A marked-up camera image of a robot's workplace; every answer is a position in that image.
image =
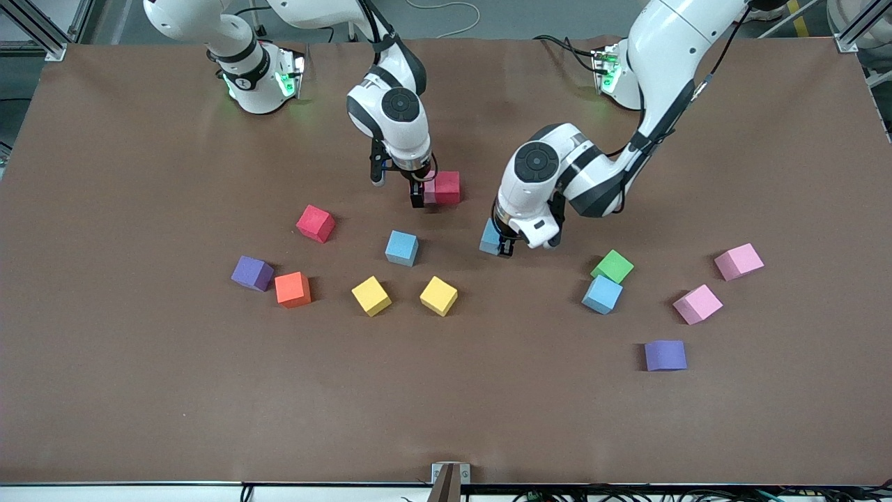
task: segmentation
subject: brown table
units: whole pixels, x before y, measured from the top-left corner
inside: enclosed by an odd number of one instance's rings
[[[637,114],[539,42],[411,43],[464,202],[412,210],[368,181],[344,96],[366,45],[314,46],[303,103],[240,112],[198,46],[72,46],[46,67],[0,185],[0,481],[876,483],[892,470],[892,163],[853,55],[740,40],[633,190],[575,214],[554,252],[477,250],[500,175],[539,127],[605,150]],[[296,232],[306,204],[338,221]],[[417,265],[384,259],[391,229]],[[734,282],[712,259],[752,242]],[[580,304],[611,248],[617,310]],[[315,301],[229,280],[239,255],[312,277]],[[374,274],[394,304],[369,319]],[[440,318],[417,296],[460,291]],[[708,284],[725,303],[687,326]],[[682,339],[686,372],[642,371]]]

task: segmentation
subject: light blue cube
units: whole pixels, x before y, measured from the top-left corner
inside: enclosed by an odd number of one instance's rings
[[[486,228],[480,238],[480,250],[490,255],[499,255],[499,231],[492,224],[492,218],[486,220]]]
[[[599,314],[610,314],[622,292],[622,286],[599,275],[591,282],[589,290],[585,292],[582,304]]]
[[[388,262],[410,267],[415,264],[417,253],[417,237],[396,230],[391,232],[391,239],[387,242],[387,249],[384,251]]]

